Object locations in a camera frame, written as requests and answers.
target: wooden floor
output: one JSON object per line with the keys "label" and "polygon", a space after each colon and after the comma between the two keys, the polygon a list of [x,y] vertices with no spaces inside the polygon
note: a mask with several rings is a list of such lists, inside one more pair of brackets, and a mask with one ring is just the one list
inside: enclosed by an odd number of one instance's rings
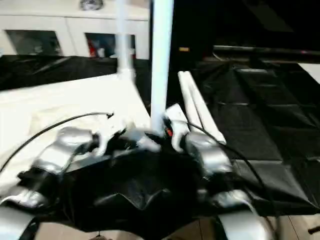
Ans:
{"label": "wooden floor", "polygon": [[[264,218],[261,218],[261,221],[267,228]],[[282,216],[281,223],[283,240],[320,240],[320,232],[312,235],[308,233],[308,229],[320,226],[320,215]],[[214,240],[213,231],[210,219],[204,218],[177,230],[166,240]],[[97,232],[84,233],[67,226],[45,223],[41,226],[36,240],[89,240],[96,235]],[[103,231],[101,235],[108,240],[142,240],[131,233],[116,230]]]}

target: white pipe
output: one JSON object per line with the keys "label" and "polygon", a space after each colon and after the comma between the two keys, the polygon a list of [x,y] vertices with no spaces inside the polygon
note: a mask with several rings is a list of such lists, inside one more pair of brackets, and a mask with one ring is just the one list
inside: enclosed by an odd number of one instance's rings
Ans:
{"label": "white pipe", "polygon": [[211,135],[213,135],[220,143],[226,144],[226,139],[223,136],[223,134],[219,131],[213,117],[211,116],[206,102],[203,99],[191,73],[189,71],[185,71],[183,75],[185,82],[186,84],[188,84],[188,87],[190,89],[191,97],[195,104],[197,114],[200,118],[203,128]]}
{"label": "white pipe", "polygon": [[129,49],[131,48],[130,35],[127,31],[128,1],[116,0],[116,29],[115,38],[116,55],[118,59],[118,73],[133,72],[132,59]]}
{"label": "white pipe", "polygon": [[174,0],[154,0],[152,41],[151,128],[164,134]]}
{"label": "white pipe", "polygon": [[[178,78],[179,78],[179,83],[180,83],[180,88],[181,88],[181,93],[183,97],[183,102],[184,102],[184,107],[186,111],[187,118],[190,123],[195,124],[199,127],[202,127],[200,118],[198,116],[198,112],[196,109],[196,105],[194,103],[194,100],[192,99],[192,95],[189,89],[188,81],[186,80],[186,76],[183,71],[178,72]],[[193,132],[200,132],[199,129],[195,127],[190,128]]]}

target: black tarp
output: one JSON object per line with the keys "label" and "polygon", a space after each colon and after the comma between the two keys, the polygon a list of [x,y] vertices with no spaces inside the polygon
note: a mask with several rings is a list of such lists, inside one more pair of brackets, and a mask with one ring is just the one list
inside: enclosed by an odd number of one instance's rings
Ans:
{"label": "black tarp", "polygon": [[[138,90],[150,111],[149,63],[135,60],[134,66]],[[113,74],[117,63],[85,57],[3,56],[0,69],[3,91]],[[228,145],[251,161],[272,189],[280,213],[317,213],[320,85],[297,64],[200,62],[191,73]],[[167,105],[174,103],[183,105],[183,99],[177,73],[170,72]],[[256,188],[252,194],[259,213],[273,215],[253,174],[241,159],[232,158],[237,171]]]}

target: wire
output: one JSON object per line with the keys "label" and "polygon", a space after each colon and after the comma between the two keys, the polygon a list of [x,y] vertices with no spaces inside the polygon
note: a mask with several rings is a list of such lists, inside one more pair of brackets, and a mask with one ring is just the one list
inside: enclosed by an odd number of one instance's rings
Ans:
{"label": "wire", "polygon": [[264,181],[263,181],[262,178],[259,176],[259,174],[258,174],[257,171],[255,170],[254,166],[249,162],[249,160],[248,160],[244,155],[242,155],[240,152],[238,152],[237,150],[233,149],[232,147],[220,143],[212,134],[210,134],[208,131],[206,131],[206,130],[203,129],[202,127],[197,126],[197,125],[195,125],[195,124],[193,124],[193,123],[190,123],[190,122],[182,121],[182,120],[173,120],[173,122],[184,123],[184,124],[187,124],[187,125],[189,125],[189,126],[192,126],[192,127],[196,128],[196,129],[199,129],[199,130],[202,131],[204,134],[206,134],[207,136],[209,136],[210,138],[212,138],[214,141],[216,141],[221,148],[224,148],[224,149],[229,150],[230,152],[233,152],[234,154],[236,154],[238,157],[240,157],[240,158],[247,164],[247,166],[249,167],[249,169],[251,170],[251,172],[253,173],[253,175],[255,176],[255,178],[257,179],[257,181],[259,182],[259,184],[261,185],[261,187],[262,187],[263,190],[265,191],[267,197],[269,198],[269,201],[270,201],[270,203],[271,203],[271,206],[272,206],[272,208],[273,208],[273,210],[274,210],[274,215],[275,215],[275,218],[276,218],[276,230],[274,231],[274,239],[275,239],[275,240],[281,239],[281,238],[280,238],[280,235],[281,235],[281,221],[280,221],[279,213],[278,213],[277,208],[276,208],[276,205],[275,205],[274,198],[272,197],[272,193],[271,193],[271,191],[266,187]]}
{"label": "wire", "polygon": [[25,146],[27,146],[29,143],[31,143],[33,140],[35,140],[37,137],[39,137],[40,135],[50,131],[51,129],[54,129],[62,124],[65,124],[67,122],[70,122],[72,120],[75,119],[79,119],[79,118],[83,118],[86,116],[92,116],[92,115],[107,115],[108,117],[111,117],[112,114],[107,113],[107,112],[90,112],[90,113],[86,113],[86,114],[82,114],[82,115],[77,115],[77,116],[73,116],[70,118],[67,118],[65,120],[59,121],[51,126],[48,126],[46,128],[44,128],[43,130],[39,131],[38,133],[36,133],[35,135],[33,135],[32,137],[30,137],[28,140],[26,140],[23,144],[21,144],[8,158],[7,160],[4,162],[4,164],[2,165],[2,167],[0,168],[0,174],[5,170],[6,166],[8,165],[8,163],[11,161],[11,159],[17,155],[17,153],[19,153]]}
{"label": "wire", "polygon": [[199,231],[200,231],[201,240],[204,240],[204,236],[202,234],[201,223],[200,223],[200,219],[199,218],[198,218],[198,225],[199,225]]}

